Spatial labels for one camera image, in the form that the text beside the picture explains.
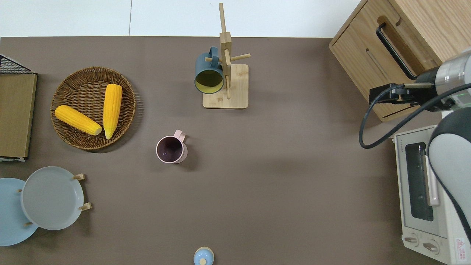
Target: round woven basket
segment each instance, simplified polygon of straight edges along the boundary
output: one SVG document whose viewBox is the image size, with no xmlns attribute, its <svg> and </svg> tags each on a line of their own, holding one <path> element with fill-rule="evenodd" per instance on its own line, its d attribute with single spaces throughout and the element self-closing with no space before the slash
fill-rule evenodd
<svg viewBox="0 0 471 265">
<path fill-rule="evenodd" d="M 105 138 L 104 130 L 93 136 L 60 121 L 54 115 L 58 106 L 68 105 L 103 127 L 105 90 L 111 83 L 122 87 L 118 126 L 111 139 Z M 89 67 L 62 81 L 52 97 L 50 111 L 54 130 L 64 142 L 83 150 L 96 150 L 116 142 L 129 129 L 136 112 L 136 97 L 131 84 L 122 74 L 105 67 Z"/>
</svg>

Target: oven window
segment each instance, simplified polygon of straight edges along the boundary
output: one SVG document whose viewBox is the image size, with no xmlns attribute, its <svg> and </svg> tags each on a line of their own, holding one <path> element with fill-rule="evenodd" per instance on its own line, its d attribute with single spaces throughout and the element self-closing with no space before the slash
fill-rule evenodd
<svg viewBox="0 0 471 265">
<path fill-rule="evenodd" d="M 427 204 L 425 193 L 425 143 L 406 145 L 407 175 L 412 216 L 425 221 L 433 221 L 433 209 Z"/>
</svg>

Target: black cable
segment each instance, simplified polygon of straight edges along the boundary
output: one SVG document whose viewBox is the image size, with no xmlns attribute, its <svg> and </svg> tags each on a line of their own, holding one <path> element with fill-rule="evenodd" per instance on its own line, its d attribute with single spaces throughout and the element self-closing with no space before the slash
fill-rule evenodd
<svg viewBox="0 0 471 265">
<path fill-rule="evenodd" d="M 437 104 L 438 102 L 440 102 L 440 100 L 450 96 L 450 95 L 453 95 L 457 92 L 460 92 L 460 91 L 463 91 L 463 90 L 466 90 L 466 89 L 469 89 L 471 88 L 471 83 L 468 83 L 468 84 L 464 84 L 464 85 L 461 85 L 459 87 L 455 87 L 453 89 L 450 89 L 448 91 L 446 91 L 445 93 L 442 93 L 432 99 L 430 99 L 429 101 L 425 102 L 423 105 L 420 106 L 420 108 L 416 109 L 413 113 L 409 114 L 409 116 L 407 116 L 404 120 L 402 120 L 400 123 L 398 123 L 398 125 L 396 125 L 394 128 L 392 128 L 387 134 L 385 134 L 383 137 L 381 137 L 379 140 L 377 140 L 376 142 L 372 143 L 372 144 L 365 144 L 363 143 L 363 130 L 365 129 L 365 124 L 366 124 L 366 119 L 368 118 L 368 116 L 370 115 L 370 112 L 371 110 L 373 109 L 373 106 L 378 102 L 378 100 L 380 98 L 382 98 L 386 93 L 389 93 L 391 90 L 393 89 L 397 89 L 397 88 L 403 88 L 404 87 L 404 84 L 400 84 L 400 85 L 395 85 L 395 86 L 392 86 L 392 87 L 389 87 L 388 89 L 386 89 L 385 91 L 381 92 L 376 98 L 374 98 L 374 100 L 371 102 L 370 104 L 370 107 L 368 108 L 368 110 L 366 111 L 365 113 L 365 116 L 363 117 L 363 121 L 361 122 L 361 125 L 360 125 L 360 132 L 358 134 L 358 140 L 360 142 L 360 145 L 361 147 L 365 148 L 365 149 L 370 149 L 370 148 L 373 148 L 377 145 L 379 145 L 380 143 L 384 142 L 388 137 L 390 137 L 393 133 L 397 132 L 402 126 L 404 126 L 406 123 L 408 123 L 410 120 L 412 120 L 415 116 L 417 116 L 419 113 L 421 113 L 422 111 L 424 111 L 425 109 L 428 109 L 430 107 L 432 107 L 433 105 Z"/>
</svg>

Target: oven door handle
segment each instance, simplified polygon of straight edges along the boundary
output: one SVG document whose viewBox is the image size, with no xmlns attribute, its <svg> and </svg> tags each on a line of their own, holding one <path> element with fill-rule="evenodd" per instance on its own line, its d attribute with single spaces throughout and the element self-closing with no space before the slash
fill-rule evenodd
<svg viewBox="0 0 471 265">
<path fill-rule="evenodd" d="M 429 206 L 440 205 L 439 191 L 437 186 L 437 177 L 430 166 L 428 156 L 424 156 L 425 159 L 425 193 L 427 195 L 427 204 Z"/>
</svg>

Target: mug handle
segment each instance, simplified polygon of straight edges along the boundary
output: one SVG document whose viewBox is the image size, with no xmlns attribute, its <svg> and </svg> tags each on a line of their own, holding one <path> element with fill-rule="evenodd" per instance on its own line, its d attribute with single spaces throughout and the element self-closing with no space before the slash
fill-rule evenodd
<svg viewBox="0 0 471 265">
<path fill-rule="evenodd" d="M 215 68 L 219 63 L 218 48 L 212 46 L 209 50 L 209 57 L 211 57 L 211 68 Z"/>
<path fill-rule="evenodd" d="M 183 142 L 183 140 L 185 139 L 185 136 L 186 136 L 186 134 L 184 132 L 180 131 L 180 130 L 176 130 L 175 134 L 173 135 L 173 137 L 180 140 L 180 142 Z"/>
</svg>

